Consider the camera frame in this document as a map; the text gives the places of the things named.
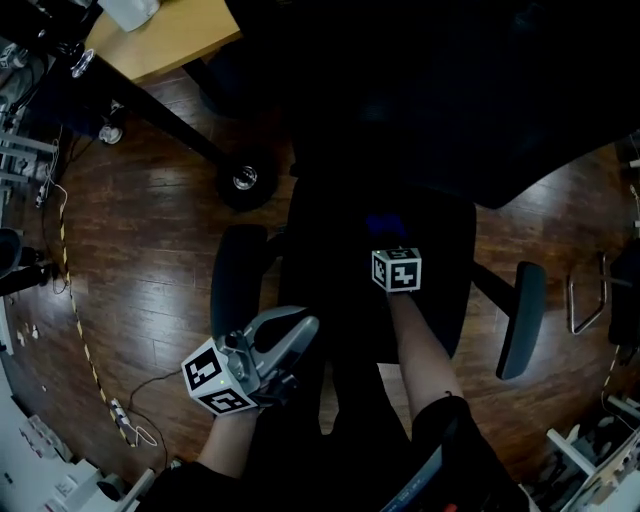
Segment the white metal frame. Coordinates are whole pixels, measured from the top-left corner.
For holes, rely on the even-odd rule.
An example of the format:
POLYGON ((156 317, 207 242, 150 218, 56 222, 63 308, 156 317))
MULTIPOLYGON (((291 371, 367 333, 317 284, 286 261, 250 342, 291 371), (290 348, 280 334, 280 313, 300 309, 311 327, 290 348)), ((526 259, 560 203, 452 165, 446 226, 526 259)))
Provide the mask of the white metal frame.
POLYGON ((609 396, 592 421, 546 433, 551 458, 522 485, 536 512, 640 512, 640 401, 609 396))

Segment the black table leg with wheel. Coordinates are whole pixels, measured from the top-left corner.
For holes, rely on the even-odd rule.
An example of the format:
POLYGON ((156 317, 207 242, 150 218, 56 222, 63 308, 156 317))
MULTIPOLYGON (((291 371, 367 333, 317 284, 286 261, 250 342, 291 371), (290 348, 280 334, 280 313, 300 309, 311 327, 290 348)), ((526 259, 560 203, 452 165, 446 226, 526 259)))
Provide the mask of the black table leg with wheel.
POLYGON ((54 59, 34 104, 53 122, 96 139, 99 130, 113 120, 112 108, 117 102, 215 164, 216 189, 234 210, 254 210, 275 192, 277 170, 268 151, 248 148, 235 154, 223 152, 78 39, 62 39, 33 29, 28 48, 54 59))

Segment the black mesh office chair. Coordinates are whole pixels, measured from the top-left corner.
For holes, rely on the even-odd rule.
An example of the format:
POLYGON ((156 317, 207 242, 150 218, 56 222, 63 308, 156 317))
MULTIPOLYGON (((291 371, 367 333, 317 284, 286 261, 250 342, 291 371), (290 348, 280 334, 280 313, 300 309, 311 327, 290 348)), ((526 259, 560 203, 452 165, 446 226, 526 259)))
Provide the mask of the black mesh office chair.
POLYGON ((305 180, 498 208, 640 127, 640 0, 225 0, 305 180))

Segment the person's left hand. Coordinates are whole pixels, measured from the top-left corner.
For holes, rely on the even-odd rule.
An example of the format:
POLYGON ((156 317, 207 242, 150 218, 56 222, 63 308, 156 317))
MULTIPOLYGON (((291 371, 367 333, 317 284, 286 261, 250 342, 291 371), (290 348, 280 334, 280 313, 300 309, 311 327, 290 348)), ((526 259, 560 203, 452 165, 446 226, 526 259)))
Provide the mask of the person's left hand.
POLYGON ((283 406, 295 394, 299 387, 298 379, 291 373, 280 373, 253 394, 254 400, 261 408, 274 405, 283 406))

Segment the person's right forearm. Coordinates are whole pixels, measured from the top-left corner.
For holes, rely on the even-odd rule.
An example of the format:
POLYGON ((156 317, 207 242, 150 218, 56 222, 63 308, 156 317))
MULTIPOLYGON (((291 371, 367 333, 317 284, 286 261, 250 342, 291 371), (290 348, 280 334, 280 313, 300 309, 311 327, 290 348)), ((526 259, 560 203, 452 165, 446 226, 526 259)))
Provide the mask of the person's right forearm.
POLYGON ((462 397, 451 359, 409 294, 390 294, 400 371, 411 420, 445 397, 462 397))

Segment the chrome chair frame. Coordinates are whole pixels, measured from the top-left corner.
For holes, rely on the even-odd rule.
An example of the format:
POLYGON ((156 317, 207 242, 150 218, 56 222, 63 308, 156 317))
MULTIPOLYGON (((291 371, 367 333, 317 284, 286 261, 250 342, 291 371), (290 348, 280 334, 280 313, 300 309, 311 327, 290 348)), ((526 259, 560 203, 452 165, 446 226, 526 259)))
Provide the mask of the chrome chair frame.
POLYGON ((567 311, 568 311, 568 329, 569 332, 578 336, 590 327, 604 312, 605 307, 608 304, 609 292, 607 285, 607 256, 605 252, 597 253, 598 261, 598 279, 599 279, 599 303, 597 308, 589 314, 585 319, 578 322, 576 317, 576 296, 575 296, 575 282, 572 274, 567 276, 566 291, 567 291, 567 311))

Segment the person's left forearm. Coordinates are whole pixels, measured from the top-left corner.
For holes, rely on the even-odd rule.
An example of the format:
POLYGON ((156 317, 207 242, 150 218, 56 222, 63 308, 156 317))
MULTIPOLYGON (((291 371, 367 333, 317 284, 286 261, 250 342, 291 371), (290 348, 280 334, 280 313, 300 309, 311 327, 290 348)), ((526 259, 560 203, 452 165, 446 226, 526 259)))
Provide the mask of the person's left forearm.
POLYGON ((260 414, 258 408, 216 416, 196 461, 227 477, 240 479, 246 468, 260 414))

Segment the black office chair seat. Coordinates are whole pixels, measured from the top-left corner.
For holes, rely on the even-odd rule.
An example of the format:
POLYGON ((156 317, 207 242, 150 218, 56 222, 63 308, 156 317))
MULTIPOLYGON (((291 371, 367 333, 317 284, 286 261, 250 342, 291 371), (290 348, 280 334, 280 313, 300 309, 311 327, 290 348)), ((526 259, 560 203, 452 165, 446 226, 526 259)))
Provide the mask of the black office chair seat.
POLYGON ((473 203, 399 183, 297 180, 287 219, 279 302, 312 309, 335 352, 394 363, 396 342, 384 290, 371 279, 373 250, 417 248, 421 288, 411 293, 449 355, 458 347, 476 239, 473 203), (407 237, 374 238, 366 217, 401 217, 407 237))

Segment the blue cloth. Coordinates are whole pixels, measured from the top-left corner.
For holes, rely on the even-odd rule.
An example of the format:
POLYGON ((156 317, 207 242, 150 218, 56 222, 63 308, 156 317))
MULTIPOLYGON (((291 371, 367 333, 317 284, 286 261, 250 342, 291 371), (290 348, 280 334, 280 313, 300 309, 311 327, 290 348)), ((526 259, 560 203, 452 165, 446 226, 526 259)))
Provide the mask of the blue cloth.
POLYGON ((366 217, 369 235, 374 238, 407 237, 406 228, 400 216, 396 214, 370 214, 366 217))

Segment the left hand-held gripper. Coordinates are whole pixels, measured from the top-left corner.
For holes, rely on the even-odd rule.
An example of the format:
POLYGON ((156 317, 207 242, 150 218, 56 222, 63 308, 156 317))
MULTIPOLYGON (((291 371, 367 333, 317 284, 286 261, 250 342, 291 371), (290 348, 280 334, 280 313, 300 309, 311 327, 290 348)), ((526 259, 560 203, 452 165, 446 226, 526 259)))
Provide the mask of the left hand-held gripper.
POLYGON ((293 366, 319 329, 308 308, 283 306, 260 313, 241 331, 209 338, 182 362, 189 396, 214 416, 259 407, 252 398, 282 362, 293 366))

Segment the black chair with casters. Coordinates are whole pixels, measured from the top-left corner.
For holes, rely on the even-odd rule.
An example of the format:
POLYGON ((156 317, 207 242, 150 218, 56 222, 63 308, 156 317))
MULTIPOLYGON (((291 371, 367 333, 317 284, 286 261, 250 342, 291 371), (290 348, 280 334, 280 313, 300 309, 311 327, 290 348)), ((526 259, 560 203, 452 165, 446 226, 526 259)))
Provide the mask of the black chair with casters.
POLYGON ((0 297, 43 287, 58 275, 58 265, 44 251, 25 246, 15 230, 0 228, 0 297))

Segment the black chest-mounted device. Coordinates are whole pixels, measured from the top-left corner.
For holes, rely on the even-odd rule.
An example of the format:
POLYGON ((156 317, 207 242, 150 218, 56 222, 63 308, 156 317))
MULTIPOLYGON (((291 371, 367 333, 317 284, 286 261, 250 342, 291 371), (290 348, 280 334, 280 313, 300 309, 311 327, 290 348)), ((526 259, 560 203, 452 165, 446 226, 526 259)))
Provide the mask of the black chest-mounted device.
POLYGON ((457 430, 457 420, 447 424, 431 455, 379 512, 459 512, 453 496, 457 430))

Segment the yellow black striped floor tape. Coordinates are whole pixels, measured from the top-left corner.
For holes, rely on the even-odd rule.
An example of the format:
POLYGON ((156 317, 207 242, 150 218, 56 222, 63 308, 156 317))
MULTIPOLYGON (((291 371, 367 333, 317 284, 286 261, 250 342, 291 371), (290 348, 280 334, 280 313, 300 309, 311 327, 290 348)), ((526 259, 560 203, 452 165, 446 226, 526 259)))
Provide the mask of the yellow black striped floor tape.
POLYGON ((62 261, 63 261, 63 274, 64 274, 64 280, 65 283, 67 285, 67 289, 68 289, 68 293, 69 293, 69 299, 70 299, 70 303, 71 303, 71 308, 72 308, 72 312, 75 318, 75 325, 76 325, 76 329, 77 329, 77 333, 79 336, 79 339, 82 343, 83 346, 83 351, 84 351, 84 355, 86 358, 86 361, 89 365, 89 368, 91 370, 91 375, 93 378, 93 381, 97 387, 98 390, 98 394, 100 396, 101 401, 104 403, 104 405, 108 408, 109 410, 109 415, 111 417, 112 422, 114 423, 120 437, 123 439, 123 441, 130 447, 132 448, 136 448, 137 444, 135 441, 133 441, 129 436, 128 433, 126 431, 126 426, 125 423, 122 421, 121 417, 118 415, 118 411, 120 410, 120 407, 117 404, 114 404, 113 401, 109 400, 106 394, 106 391, 100 381, 100 377, 99 377, 99 373, 98 370, 95 366, 92 354, 91 354, 91 349, 89 348, 89 344, 88 341, 85 337, 84 334, 84 330, 83 330, 83 325, 82 325, 82 321, 81 321, 81 317, 79 315, 79 309, 78 309, 78 305, 77 302, 75 300, 75 295, 74 295, 74 288, 73 288, 73 278, 72 278, 72 274, 70 272, 70 267, 69 267, 69 258, 68 258, 68 252, 67 252, 67 242, 66 242, 66 232, 65 232, 65 220, 64 220, 64 213, 65 213, 65 207, 66 207, 66 203, 67 200, 64 200, 60 206, 59 206, 59 213, 58 213, 58 222, 59 222, 59 240, 61 243, 61 248, 62 248, 62 261))

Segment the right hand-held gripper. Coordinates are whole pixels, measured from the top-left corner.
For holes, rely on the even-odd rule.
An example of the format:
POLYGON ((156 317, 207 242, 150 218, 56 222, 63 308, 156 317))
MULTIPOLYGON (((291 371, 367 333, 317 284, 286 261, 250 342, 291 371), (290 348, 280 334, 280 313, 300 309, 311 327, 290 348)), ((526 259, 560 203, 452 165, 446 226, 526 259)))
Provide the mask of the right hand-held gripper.
POLYGON ((412 292, 421 288, 422 258, 417 248, 373 250, 371 279, 385 292, 412 292))

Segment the white jug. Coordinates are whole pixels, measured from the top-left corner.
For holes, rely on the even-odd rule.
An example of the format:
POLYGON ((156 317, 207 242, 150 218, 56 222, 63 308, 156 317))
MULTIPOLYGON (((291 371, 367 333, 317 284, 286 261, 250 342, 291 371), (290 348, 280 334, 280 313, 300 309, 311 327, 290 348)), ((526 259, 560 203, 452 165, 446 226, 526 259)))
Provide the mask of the white jug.
POLYGON ((97 0, 97 3, 125 32, 144 25, 161 7, 161 0, 97 0))

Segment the round wooden table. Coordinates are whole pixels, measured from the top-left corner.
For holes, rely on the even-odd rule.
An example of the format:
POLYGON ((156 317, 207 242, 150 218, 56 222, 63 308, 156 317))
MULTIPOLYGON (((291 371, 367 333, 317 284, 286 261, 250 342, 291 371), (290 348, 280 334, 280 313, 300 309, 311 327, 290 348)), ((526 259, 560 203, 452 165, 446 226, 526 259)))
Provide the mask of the round wooden table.
POLYGON ((123 31, 100 15, 85 46, 134 83, 154 78, 241 37, 225 0, 165 0, 144 25, 123 31))

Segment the grey metal shelf rack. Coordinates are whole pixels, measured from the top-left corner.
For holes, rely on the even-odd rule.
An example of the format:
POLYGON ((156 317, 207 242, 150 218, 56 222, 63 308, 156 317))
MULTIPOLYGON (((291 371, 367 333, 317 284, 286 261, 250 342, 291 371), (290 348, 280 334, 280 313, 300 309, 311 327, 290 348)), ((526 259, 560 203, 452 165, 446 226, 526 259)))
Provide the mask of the grey metal shelf rack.
POLYGON ((0 36, 0 200, 27 184, 28 167, 55 154, 52 143, 30 139, 27 107, 38 92, 51 61, 0 36))

